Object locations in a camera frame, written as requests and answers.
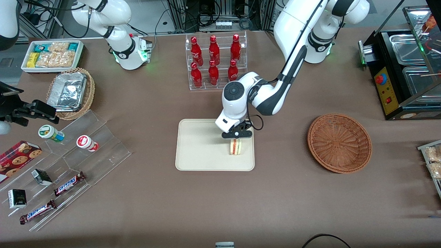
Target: cookie box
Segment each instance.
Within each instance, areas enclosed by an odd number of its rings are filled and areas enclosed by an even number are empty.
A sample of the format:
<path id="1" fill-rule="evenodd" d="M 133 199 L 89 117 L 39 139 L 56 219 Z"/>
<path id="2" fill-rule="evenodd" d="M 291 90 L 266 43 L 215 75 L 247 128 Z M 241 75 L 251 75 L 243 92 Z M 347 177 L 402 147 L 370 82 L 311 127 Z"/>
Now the cookie box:
<path id="1" fill-rule="evenodd" d="M 29 60 L 29 56 L 31 55 L 31 53 L 34 52 L 35 46 L 48 44 L 48 43 L 51 43 L 54 41 L 56 41 L 56 42 L 69 42 L 69 43 L 77 43 L 78 44 L 77 50 L 75 52 L 74 62 L 72 63 L 72 66 L 71 67 L 57 67 L 57 68 L 29 68 L 27 66 L 27 61 Z M 21 68 L 24 72 L 39 73 L 39 74 L 41 74 L 41 73 L 56 73 L 56 72 L 62 72 L 62 71 L 75 69 L 75 68 L 77 68 L 78 62 L 80 61 L 83 46 L 84 46 L 83 43 L 79 40 L 33 41 L 29 44 L 29 48 L 26 52 L 25 58 L 23 59 L 23 63 L 22 63 Z"/>
<path id="2" fill-rule="evenodd" d="M 0 155 L 0 184 L 42 153 L 37 145 L 20 141 Z"/>

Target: red button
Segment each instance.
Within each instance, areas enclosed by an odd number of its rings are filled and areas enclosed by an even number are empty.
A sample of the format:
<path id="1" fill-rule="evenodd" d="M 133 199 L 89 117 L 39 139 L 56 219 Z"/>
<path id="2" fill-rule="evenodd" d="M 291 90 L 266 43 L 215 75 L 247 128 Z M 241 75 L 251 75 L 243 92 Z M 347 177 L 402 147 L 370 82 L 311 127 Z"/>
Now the red button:
<path id="1" fill-rule="evenodd" d="M 378 75 L 375 77 L 375 82 L 378 84 L 381 84 L 383 82 L 384 78 L 382 75 Z"/>

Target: brown tabletop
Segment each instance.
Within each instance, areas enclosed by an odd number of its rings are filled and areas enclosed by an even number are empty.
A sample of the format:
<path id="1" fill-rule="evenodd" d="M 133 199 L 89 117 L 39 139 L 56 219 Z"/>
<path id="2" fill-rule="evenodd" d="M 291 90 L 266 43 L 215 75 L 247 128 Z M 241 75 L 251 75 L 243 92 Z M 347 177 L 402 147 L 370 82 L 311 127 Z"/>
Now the brown tabletop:
<path id="1" fill-rule="evenodd" d="M 441 215 L 441 203 L 416 147 L 441 139 L 441 122 L 384 121 L 357 50 L 372 30 L 342 29 L 323 63 L 303 65 L 281 111 L 255 132 L 250 172 L 175 168 L 179 121 L 222 110 L 220 91 L 188 89 L 185 35 L 158 37 L 151 63 L 135 71 L 115 62 L 104 39 L 83 40 L 81 66 L 96 83 L 92 110 L 133 154 L 38 232 L 0 211 L 0 247 L 281 248 L 317 233 L 352 247 L 440 247 L 441 220 L 427 216 Z M 247 35 L 249 71 L 275 78 L 284 59 L 274 39 Z M 23 73 L 21 98 L 44 100 L 53 77 Z M 358 120 L 372 139 L 372 159 L 357 173 L 332 173 L 308 150 L 311 122 L 335 112 Z M 42 143 L 37 129 L 45 123 L 14 125 L 0 150 L 22 139 Z M 311 247 L 341 244 L 323 237 Z"/>

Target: small black box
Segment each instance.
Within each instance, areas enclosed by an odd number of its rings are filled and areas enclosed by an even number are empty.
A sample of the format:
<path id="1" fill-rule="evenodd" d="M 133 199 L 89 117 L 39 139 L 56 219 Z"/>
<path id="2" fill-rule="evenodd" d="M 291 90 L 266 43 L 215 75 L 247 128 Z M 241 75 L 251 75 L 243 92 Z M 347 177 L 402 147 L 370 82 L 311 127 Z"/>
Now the small black box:
<path id="1" fill-rule="evenodd" d="M 9 208 L 26 207 L 26 192 L 23 189 L 11 189 L 7 192 Z"/>
<path id="2" fill-rule="evenodd" d="M 31 173 L 39 185 L 43 185 L 43 186 L 51 185 L 52 180 L 44 170 L 35 169 Z"/>

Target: yogurt cup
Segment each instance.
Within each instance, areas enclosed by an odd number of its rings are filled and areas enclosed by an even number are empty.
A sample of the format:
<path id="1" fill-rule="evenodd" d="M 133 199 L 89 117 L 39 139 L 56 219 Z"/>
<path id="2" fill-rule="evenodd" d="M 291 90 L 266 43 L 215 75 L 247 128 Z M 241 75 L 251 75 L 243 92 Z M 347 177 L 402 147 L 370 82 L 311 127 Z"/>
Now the yogurt cup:
<path id="1" fill-rule="evenodd" d="M 93 141 L 89 136 L 87 135 L 81 135 L 77 139 L 77 146 L 79 148 L 86 149 L 88 151 L 96 151 L 100 147 L 98 143 Z"/>
<path id="2" fill-rule="evenodd" d="M 51 125 L 43 125 L 38 130 L 38 135 L 44 139 L 51 139 L 55 142 L 61 142 L 64 139 L 64 133 L 58 131 Z"/>

